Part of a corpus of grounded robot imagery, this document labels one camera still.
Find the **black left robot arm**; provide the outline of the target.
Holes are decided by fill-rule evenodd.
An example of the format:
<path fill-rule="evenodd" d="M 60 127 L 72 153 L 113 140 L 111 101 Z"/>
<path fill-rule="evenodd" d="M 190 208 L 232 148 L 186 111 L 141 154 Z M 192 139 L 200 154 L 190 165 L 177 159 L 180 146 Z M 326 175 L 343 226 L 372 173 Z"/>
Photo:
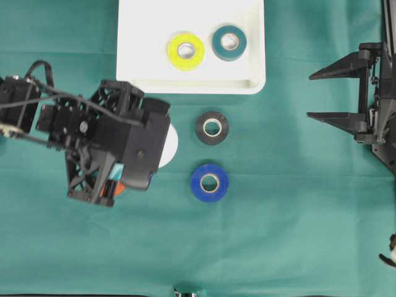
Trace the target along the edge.
<path fill-rule="evenodd" d="M 57 90 L 51 65 L 38 60 L 23 77 L 1 79 L 1 135 L 63 151 L 67 195 L 111 207 L 118 186 L 150 184 L 143 100 L 117 80 L 102 80 L 90 98 Z"/>

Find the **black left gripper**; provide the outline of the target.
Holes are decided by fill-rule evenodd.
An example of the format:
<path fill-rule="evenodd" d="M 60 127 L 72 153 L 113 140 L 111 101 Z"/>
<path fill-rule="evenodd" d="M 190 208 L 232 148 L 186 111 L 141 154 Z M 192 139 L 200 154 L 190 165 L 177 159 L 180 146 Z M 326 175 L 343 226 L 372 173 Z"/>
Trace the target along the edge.
<path fill-rule="evenodd" d="M 113 180 L 110 175 L 116 165 L 124 165 L 95 144 L 93 138 L 104 116 L 134 124 L 133 120 L 121 115 L 133 102 L 143 98 L 143 91 L 128 82 L 103 80 L 88 100 L 59 95 L 54 105 L 42 107 L 36 129 L 47 133 L 49 142 L 64 150 L 68 197 L 113 206 L 114 199 L 100 197 L 100 193 L 107 180 Z"/>

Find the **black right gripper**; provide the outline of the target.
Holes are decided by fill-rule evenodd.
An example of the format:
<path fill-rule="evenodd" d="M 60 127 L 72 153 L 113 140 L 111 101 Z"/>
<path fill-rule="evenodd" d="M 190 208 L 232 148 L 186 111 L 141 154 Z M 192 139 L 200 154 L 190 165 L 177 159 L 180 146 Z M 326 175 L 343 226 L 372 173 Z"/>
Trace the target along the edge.
<path fill-rule="evenodd" d="M 307 116 L 347 133 L 359 133 L 355 141 L 370 145 L 375 157 L 395 174 L 395 55 L 389 53 L 387 44 L 362 43 L 359 51 L 311 74 L 309 80 L 359 78 L 363 70 L 374 70 L 377 62 L 380 72 L 371 79 L 375 92 L 368 121 L 362 113 L 308 112 Z"/>

